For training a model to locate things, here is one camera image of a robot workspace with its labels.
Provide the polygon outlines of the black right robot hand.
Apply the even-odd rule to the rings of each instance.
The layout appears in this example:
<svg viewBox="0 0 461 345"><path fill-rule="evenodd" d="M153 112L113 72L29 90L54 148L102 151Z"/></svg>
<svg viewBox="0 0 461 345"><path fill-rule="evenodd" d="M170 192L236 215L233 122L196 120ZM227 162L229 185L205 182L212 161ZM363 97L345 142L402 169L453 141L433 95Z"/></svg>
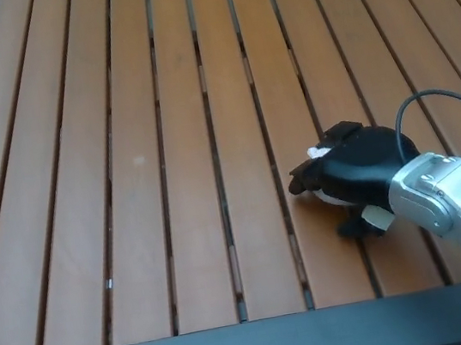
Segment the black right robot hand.
<svg viewBox="0 0 461 345"><path fill-rule="evenodd" d="M406 135L398 144L390 127L340 121L291 170L288 191L295 196L308 191L323 202L355 209L338 227L341 237L382 236L394 220L388 196L393 177L420 154Z"/></svg>

